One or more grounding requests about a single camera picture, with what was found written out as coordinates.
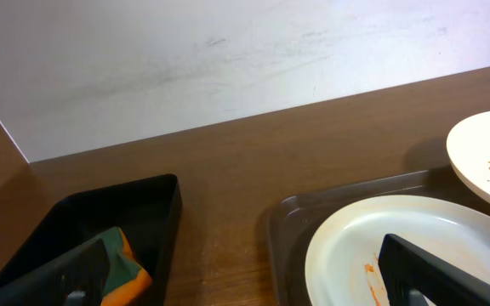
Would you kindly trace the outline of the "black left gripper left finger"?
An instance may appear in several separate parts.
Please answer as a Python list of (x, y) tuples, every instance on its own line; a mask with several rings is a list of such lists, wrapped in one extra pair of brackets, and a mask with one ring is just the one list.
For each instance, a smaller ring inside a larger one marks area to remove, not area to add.
[(109, 270), (108, 252), (98, 239), (0, 288), (0, 306), (99, 306)]

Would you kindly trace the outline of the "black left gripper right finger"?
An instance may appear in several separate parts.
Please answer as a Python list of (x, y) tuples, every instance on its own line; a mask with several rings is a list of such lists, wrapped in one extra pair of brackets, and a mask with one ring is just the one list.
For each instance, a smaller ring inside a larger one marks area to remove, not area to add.
[(391, 306), (490, 306), (489, 284), (398, 235), (385, 235), (379, 269)]

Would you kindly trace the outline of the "orange and green sponge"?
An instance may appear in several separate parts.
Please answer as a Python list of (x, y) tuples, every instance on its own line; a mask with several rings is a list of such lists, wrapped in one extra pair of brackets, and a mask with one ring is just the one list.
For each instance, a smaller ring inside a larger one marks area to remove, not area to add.
[(101, 306), (129, 305), (151, 286), (152, 278), (136, 260), (120, 228), (113, 227), (99, 238), (104, 242), (110, 262)]

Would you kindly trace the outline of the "white plate with sauce smear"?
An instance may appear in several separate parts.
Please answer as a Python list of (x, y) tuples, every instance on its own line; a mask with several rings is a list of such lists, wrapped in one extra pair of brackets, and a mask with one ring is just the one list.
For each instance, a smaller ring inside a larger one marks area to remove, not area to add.
[(383, 195), (352, 203), (316, 230), (305, 259), (314, 305), (386, 305), (382, 241), (396, 234), (490, 284), (490, 217), (449, 201)]

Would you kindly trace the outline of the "white plate with red streaks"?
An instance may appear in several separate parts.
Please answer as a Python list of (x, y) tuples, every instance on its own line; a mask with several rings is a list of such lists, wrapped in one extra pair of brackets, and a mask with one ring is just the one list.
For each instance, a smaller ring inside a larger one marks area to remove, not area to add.
[(460, 180), (490, 204), (490, 111), (456, 124), (447, 136), (446, 148)]

